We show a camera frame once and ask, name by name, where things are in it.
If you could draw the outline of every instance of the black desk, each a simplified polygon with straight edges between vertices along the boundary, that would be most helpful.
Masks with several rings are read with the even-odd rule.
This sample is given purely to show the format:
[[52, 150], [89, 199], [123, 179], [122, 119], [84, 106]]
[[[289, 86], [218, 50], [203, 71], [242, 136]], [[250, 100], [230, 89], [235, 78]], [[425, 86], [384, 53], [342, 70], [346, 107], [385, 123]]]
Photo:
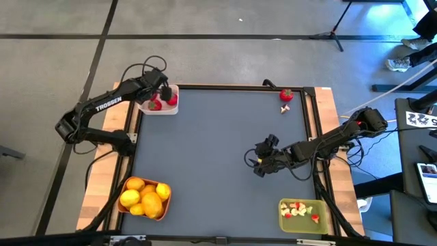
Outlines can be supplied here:
[[[398, 98], [395, 101], [395, 106], [398, 129], [412, 128], [413, 126], [407, 125], [406, 121], [406, 112], [414, 112], [410, 108], [408, 100]], [[391, 190], [406, 192], [415, 197], [423, 197], [414, 164], [428, 162], [425, 154], [419, 149], [420, 145], [436, 149], [437, 139], [429, 136], [430, 131], [430, 129], [421, 129], [398, 132], [402, 172], [355, 185], [356, 197], [363, 198], [381, 195]]]
[[426, 210], [414, 198], [398, 191], [390, 192], [393, 241], [416, 245], [435, 245], [437, 232], [426, 219]]
[[[406, 112], [413, 112], [408, 105], [408, 100], [399, 98], [396, 99], [395, 104], [398, 129], [412, 128], [413, 126], [408, 126], [406, 121]], [[422, 197], [423, 193], [420, 188], [414, 164], [418, 162], [428, 162], [427, 157], [419, 149], [419, 146], [424, 145], [433, 150], [437, 148], [437, 139], [429, 136], [430, 131], [430, 129], [423, 129], [398, 132], [404, 191], [415, 197]]]

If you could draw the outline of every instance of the black floor line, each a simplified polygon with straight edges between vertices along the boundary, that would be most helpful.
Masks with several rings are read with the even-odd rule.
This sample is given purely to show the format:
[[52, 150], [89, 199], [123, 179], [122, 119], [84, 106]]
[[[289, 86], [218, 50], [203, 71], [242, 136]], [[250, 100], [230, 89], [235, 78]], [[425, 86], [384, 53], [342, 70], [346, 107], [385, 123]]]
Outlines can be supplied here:
[[[275, 34], [0, 34], [1, 39], [19, 40], [312, 40], [313, 35]], [[399, 42], [403, 35], [338, 35], [340, 40]]]
[[25, 39], [25, 40], [95, 40], [100, 34], [49, 34], [49, 33], [0, 33], [0, 39]]
[[[106, 41], [106, 36], [109, 33], [109, 28], [111, 27], [111, 23], [114, 17], [115, 9], [117, 8], [118, 0], [113, 0], [111, 4], [111, 8], [109, 9], [109, 13], [107, 16], [107, 20], [104, 24], [102, 35], [99, 36], [99, 42], [96, 48], [96, 52], [94, 54], [93, 61], [91, 63], [91, 67], [89, 68], [89, 74], [87, 77], [87, 80], [85, 82], [85, 85], [83, 87], [82, 94], [79, 98], [79, 102], [83, 102], [84, 100], [87, 100], [87, 97], [89, 96], [89, 92], [91, 90], [91, 86], [94, 80], [94, 77], [96, 75], [98, 63], [100, 61], [100, 58], [102, 56], [104, 43]], [[50, 223], [50, 218], [52, 215], [52, 211], [55, 207], [56, 199], [59, 193], [59, 190], [61, 188], [62, 180], [64, 178], [64, 174], [67, 169], [68, 161], [70, 159], [72, 151], [71, 145], [65, 145], [64, 148], [62, 148], [61, 153], [59, 154], [58, 162], [57, 162], [57, 168], [55, 177], [53, 179], [53, 183], [51, 185], [46, 203], [44, 205], [44, 209], [42, 211], [40, 222], [38, 224], [38, 227], [36, 229], [36, 236], [45, 235], [47, 231], [48, 224]]]
[[412, 14], [410, 6], [406, 0], [402, 2], [402, 7], [404, 7], [405, 13], [407, 13], [408, 19], [411, 21], [412, 26], [415, 27], [417, 24], [416, 18], [414, 17], [414, 14]]

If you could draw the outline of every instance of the white container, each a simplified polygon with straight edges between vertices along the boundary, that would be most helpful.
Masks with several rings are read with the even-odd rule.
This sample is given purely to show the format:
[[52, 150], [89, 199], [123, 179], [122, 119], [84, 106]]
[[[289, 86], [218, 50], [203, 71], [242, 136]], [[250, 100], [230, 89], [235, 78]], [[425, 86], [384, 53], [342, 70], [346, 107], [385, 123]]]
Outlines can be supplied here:
[[165, 101], [161, 100], [160, 95], [158, 95], [156, 99], [159, 100], [163, 105], [163, 108], [160, 111], [149, 110], [147, 106], [149, 105], [150, 100], [147, 100], [143, 102], [142, 105], [139, 105], [139, 110], [141, 110], [146, 115], [175, 115], [178, 112], [179, 108], [179, 87], [177, 85], [169, 85], [169, 87], [171, 88], [171, 93], [176, 93], [176, 95], [178, 95], [178, 103], [176, 105], [168, 105]]

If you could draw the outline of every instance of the sticker label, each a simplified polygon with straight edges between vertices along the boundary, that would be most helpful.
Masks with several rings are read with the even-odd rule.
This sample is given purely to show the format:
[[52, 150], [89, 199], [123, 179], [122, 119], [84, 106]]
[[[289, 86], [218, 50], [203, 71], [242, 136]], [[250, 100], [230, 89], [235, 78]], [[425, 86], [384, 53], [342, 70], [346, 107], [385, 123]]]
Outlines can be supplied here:
[[426, 115], [424, 113], [406, 112], [406, 120], [408, 126], [415, 127], [433, 127], [437, 128], [437, 117]]

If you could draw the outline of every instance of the white cable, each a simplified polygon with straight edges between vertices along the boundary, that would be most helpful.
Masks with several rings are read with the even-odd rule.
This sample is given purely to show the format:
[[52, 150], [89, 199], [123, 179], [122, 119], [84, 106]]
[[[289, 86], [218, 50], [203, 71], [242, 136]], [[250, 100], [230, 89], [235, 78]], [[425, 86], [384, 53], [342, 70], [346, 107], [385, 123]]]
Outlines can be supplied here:
[[347, 115], [347, 114], [349, 114], [349, 113], [355, 112], [357, 109], [361, 109], [361, 108], [363, 108], [364, 106], [368, 105], [369, 103], [372, 103], [372, 102], [374, 102], [374, 101], [376, 101], [376, 100], [382, 98], [383, 96], [386, 96], [386, 95], [390, 94], [391, 92], [395, 91], [397, 88], [399, 88], [399, 87], [405, 85], [406, 83], [410, 82], [411, 80], [415, 79], [419, 74], [421, 74], [422, 72], [424, 72], [425, 70], [427, 70], [430, 66], [434, 65], [436, 62], [437, 62], [437, 59], [435, 59], [432, 63], [428, 64], [428, 66], [424, 67], [422, 70], [418, 71], [415, 75], [411, 76], [411, 78], [407, 79], [407, 80], [406, 80], [405, 82], [403, 82], [402, 84], [400, 84], [400, 85], [394, 87], [393, 89], [389, 90], [388, 92], [386, 92], [386, 93], [384, 93], [384, 94], [382, 94], [382, 95], [379, 95], [379, 96], [375, 97], [374, 99], [370, 100], [369, 102], [363, 103], [363, 104], [361, 104], [360, 106], [357, 106], [357, 107], [355, 107], [355, 108], [353, 108], [353, 109], [351, 109], [351, 110], [349, 110], [349, 111], [347, 111], [347, 112], [345, 112], [345, 113], [342, 113], [342, 115]]

